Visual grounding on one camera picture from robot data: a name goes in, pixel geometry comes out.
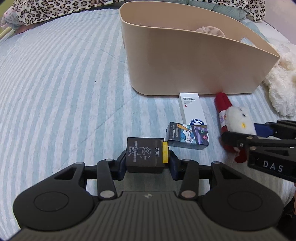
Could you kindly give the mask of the white red plush doll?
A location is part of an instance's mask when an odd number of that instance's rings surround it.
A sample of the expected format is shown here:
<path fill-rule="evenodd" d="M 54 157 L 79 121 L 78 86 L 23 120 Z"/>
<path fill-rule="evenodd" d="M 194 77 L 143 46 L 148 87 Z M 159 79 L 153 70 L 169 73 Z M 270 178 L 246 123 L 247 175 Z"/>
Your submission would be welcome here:
<path fill-rule="evenodd" d="M 257 135 L 254 122 L 246 108 L 233 106 L 228 96 L 223 92 L 216 95 L 214 102 L 218 112 L 221 133 L 229 131 L 252 136 Z"/>

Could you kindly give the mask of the black box yellow cap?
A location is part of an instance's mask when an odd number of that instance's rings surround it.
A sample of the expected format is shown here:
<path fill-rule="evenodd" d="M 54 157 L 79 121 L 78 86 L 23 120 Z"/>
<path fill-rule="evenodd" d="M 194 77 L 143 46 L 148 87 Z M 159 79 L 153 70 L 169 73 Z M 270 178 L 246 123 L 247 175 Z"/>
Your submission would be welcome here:
<path fill-rule="evenodd" d="M 163 138 L 128 137 L 125 158 L 128 172 L 159 174 L 168 161 L 168 143 Z"/>

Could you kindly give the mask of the large white plush toy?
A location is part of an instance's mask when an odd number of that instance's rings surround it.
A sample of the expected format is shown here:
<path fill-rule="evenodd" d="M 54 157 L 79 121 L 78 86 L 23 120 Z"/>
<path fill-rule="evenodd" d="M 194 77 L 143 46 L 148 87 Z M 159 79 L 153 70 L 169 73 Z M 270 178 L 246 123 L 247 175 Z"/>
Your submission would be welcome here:
<path fill-rule="evenodd" d="M 295 116 L 295 45 L 272 45 L 279 60 L 264 78 L 273 108 L 282 116 Z"/>

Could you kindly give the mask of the white tall carton box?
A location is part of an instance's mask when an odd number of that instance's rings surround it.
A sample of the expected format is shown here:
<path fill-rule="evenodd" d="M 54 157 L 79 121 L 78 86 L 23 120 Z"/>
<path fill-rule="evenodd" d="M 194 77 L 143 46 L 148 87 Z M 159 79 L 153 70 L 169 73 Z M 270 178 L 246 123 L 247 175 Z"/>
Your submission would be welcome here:
<path fill-rule="evenodd" d="M 201 101 L 197 93 L 180 93 L 179 105 L 184 124 L 207 126 Z"/>

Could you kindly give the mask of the cartoon printed small box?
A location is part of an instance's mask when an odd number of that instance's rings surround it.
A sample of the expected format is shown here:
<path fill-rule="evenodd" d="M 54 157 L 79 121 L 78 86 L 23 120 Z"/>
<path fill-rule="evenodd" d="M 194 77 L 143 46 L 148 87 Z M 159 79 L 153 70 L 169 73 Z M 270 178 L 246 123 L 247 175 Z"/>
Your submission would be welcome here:
<path fill-rule="evenodd" d="M 170 147 L 202 150 L 209 145 L 209 131 L 206 126 L 170 122 L 165 141 Z"/>

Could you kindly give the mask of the beige plush toy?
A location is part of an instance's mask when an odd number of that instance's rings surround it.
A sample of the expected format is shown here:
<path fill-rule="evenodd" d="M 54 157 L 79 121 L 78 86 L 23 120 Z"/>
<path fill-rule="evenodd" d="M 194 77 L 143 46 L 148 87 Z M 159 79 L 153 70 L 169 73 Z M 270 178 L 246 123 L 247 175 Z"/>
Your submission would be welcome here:
<path fill-rule="evenodd" d="M 196 32 L 219 36 L 223 38 L 226 37 L 225 34 L 219 28 L 213 26 L 200 27 L 196 30 Z"/>

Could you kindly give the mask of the beige plastic storage basket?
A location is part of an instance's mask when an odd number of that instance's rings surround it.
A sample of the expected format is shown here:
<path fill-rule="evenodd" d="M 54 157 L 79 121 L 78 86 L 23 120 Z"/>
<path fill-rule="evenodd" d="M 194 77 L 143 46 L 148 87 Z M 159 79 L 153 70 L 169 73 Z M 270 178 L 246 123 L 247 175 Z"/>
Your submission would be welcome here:
<path fill-rule="evenodd" d="M 242 23 L 195 6 L 131 1 L 119 16 L 130 84 L 143 95 L 251 93 L 280 58 Z M 203 26 L 226 37 L 196 32 Z"/>

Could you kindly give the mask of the pink patterned cloth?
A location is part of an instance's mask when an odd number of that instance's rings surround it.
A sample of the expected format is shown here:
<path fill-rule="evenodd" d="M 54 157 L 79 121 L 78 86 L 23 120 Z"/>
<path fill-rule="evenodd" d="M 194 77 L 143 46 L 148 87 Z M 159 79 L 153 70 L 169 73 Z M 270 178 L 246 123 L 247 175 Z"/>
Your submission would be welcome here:
<path fill-rule="evenodd" d="M 1 27 L 5 30 L 8 27 L 12 28 L 13 30 L 17 30 L 22 24 L 18 20 L 18 16 L 16 12 L 9 8 L 6 10 L 6 12 L 3 14 L 3 17 L 1 18 Z"/>

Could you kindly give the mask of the leopard print blanket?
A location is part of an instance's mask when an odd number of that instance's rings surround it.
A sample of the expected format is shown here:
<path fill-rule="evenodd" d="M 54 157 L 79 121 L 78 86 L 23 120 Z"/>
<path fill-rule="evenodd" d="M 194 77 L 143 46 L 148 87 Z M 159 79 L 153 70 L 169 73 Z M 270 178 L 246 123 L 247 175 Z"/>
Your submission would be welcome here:
<path fill-rule="evenodd" d="M 117 1 L 14 1 L 11 8 L 16 12 L 22 25 L 32 25 L 51 19 L 78 13 L 89 9 L 114 4 Z M 205 1 L 219 5 L 243 9 L 247 17 L 254 22 L 262 20 L 265 15 L 265 1 Z"/>

